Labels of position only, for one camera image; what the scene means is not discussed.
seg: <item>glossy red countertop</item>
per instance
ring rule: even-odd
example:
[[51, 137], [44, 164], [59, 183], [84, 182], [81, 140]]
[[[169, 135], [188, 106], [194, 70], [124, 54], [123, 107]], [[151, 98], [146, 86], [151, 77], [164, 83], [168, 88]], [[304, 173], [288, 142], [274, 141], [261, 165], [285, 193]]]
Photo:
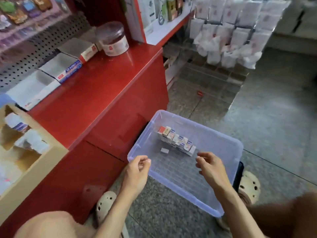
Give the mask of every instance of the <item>glossy red countertop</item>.
[[161, 52], [144, 43], [117, 57], [98, 52], [28, 113], [70, 150]]

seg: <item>plastic storage container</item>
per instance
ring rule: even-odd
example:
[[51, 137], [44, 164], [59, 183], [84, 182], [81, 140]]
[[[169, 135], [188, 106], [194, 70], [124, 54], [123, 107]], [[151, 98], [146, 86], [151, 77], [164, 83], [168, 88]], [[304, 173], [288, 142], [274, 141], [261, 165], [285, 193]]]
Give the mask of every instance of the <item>plastic storage container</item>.
[[107, 22], [97, 27], [96, 36], [108, 56], [118, 56], [129, 48], [123, 24], [119, 21]]
[[[177, 134], [191, 140], [197, 147], [193, 156], [190, 157], [161, 141], [157, 133], [160, 126], [169, 126]], [[162, 153], [161, 148], [169, 149], [169, 153]], [[243, 144], [237, 139], [164, 110], [157, 111], [153, 116], [130, 150], [128, 160], [130, 162], [137, 155], [147, 155], [152, 160], [149, 171], [151, 177], [212, 216], [220, 217], [224, 210], [213, 189], [195, 166], [199, 150], [211, 151], [221, 158], [232, 184], [242, 156]]]

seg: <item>plastic jar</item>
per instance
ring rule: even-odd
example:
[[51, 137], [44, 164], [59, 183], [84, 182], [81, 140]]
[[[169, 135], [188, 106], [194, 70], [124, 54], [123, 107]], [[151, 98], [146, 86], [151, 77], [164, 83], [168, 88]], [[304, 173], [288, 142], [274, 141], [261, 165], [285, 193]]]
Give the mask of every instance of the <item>plastic jar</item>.
[[118, 56], [129, 48], [123, 24], [119, 21], [107, 22], [97, 27], [96, 36], [108, 56]]

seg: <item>red counter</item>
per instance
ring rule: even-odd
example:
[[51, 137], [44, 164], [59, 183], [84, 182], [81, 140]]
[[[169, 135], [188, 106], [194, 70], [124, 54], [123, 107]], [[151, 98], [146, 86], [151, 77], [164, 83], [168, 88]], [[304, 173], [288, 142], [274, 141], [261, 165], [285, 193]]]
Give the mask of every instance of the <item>red counter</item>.
[[70, 152], [0, 227], [3, 237], [31, 217], [65, 210], [83, 223], [127, 164], [146, 123], [168, 103], [160, 47], [133, 43], [99, 52], [29, 114]]

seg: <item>tiled floor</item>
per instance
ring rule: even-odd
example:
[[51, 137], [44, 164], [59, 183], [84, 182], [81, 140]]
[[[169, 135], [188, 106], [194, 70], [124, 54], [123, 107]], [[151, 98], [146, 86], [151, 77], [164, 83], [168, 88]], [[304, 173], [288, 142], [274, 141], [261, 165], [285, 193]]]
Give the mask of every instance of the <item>tiled floor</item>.
[[[229, 110], [225, 99], [198, 96], [199, 86], [190, 84], [195, 74], [186, 72], [169, 90], [168, 111], [241, 140], [245, 169], [261, 182], [259, 203], [283, 201], [317, 188], [317, 92], [309, 83], [316, 64], [267, 49]], [[222, 233], [210, 215], [150, 177], [127, 226], [131, 237]]]

